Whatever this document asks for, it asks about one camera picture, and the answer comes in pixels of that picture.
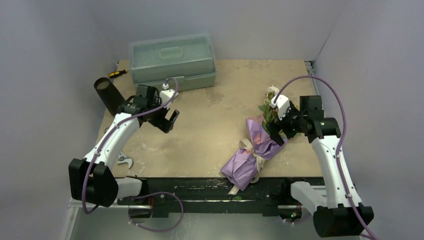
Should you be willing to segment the beige printed ribbon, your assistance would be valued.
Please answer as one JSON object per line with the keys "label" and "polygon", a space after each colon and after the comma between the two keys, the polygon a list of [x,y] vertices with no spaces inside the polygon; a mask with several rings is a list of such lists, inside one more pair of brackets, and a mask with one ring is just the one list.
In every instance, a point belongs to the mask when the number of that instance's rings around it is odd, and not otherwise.
{"label": "beige printed ribbon", "polygon": [[250,183],[259,180],[259,173],[264,167],[265,159],[255,152],[248,139],[239,141],[239,150],[221,169],[221,172],[233,183],[230,195],[244,191]]}

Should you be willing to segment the purple wrapping paper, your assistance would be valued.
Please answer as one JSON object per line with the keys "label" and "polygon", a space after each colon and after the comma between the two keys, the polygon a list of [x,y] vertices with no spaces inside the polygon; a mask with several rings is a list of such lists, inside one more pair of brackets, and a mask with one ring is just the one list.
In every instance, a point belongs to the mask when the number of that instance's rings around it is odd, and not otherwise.
{"label": "purple wrapping paper", "polygon": [[262,123],[262,115],[245,121],[249,138],[239,141],[238,150],[223,165],[221,173],[240,191],[259,180],[265,162],[274,158],[283,148],[270,138]]}

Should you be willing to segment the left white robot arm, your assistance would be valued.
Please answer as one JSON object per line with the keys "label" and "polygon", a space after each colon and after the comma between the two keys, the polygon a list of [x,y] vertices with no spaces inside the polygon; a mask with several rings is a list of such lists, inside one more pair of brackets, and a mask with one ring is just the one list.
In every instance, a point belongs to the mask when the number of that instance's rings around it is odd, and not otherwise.
{"label": "left white robot arm", "polygon": [[177,89],[170,88],[167,83],[162,90],[139,85],[136,93],[127,99],[113,85],[100,93],[107,103],[115,104],[114,119],[93,149],[83,158],[71,160],[68,166],[71,197],[81,201],[87,214],[99,206],[109,207],[115,200],[127,197],[138,205],[148,201],[149,191],[142,186],[140,179],[115,177],[113,167],[124,146],[143,123],[150,123],[168,133],[180,114],[175,110],[170,118],[166,118],[170,105],[178,96]]}

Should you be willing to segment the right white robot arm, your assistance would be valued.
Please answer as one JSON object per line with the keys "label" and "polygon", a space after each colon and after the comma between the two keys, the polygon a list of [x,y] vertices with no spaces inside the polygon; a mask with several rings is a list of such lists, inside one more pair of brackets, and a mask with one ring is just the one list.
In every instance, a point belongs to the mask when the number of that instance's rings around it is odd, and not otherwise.
{"label": "right white robot arm", "polygon": [[295,181],[281,189],[280,196],[288,204],[296,200],[312,215],[316,233],[322,237],[359,236],[373,220],[374,211],[364,206],[359,197],[339,145],[342,139],[338,122],[325,117],[319,95],[300,97],[300,108],[286,96],[274,96],[269,104],[277,116],[266,127],[278,145],[296,134],[308,138],[319,161],[325,193],[306,181]]}

